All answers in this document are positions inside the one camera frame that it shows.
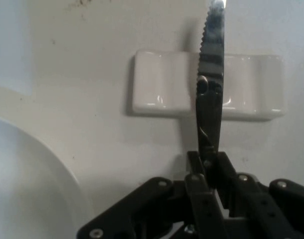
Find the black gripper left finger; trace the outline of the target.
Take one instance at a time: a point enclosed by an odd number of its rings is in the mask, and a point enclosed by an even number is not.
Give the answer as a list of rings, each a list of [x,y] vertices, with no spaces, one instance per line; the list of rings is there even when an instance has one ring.
[[[198,152],[187,154],[183,180],[155,177],[82,226],[78,239],[159,239],[183,222],[174,238],[225,239],[227,230]]]

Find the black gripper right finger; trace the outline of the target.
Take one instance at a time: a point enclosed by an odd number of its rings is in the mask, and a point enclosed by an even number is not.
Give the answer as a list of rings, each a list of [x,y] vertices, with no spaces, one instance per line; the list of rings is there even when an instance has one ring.
[[[269,186],[252,175],[238,173],[227,154],[214,161],[215,186],[232,218],[249,223],[250,232],[264,239],[304,239],[304,186],[278,179]]]

